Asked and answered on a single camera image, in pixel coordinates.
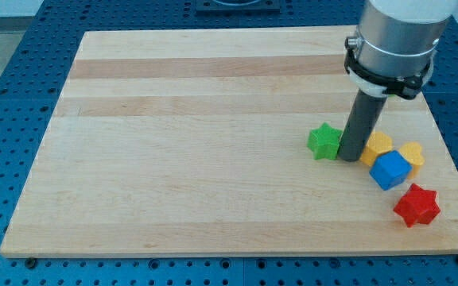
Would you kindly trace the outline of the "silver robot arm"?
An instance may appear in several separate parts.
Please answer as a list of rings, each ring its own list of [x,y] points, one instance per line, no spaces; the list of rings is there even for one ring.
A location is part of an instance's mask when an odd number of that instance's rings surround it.
[[[345,40],[344,68],[361,92],[414,99],[432,76],[456,0],[368,0]]]

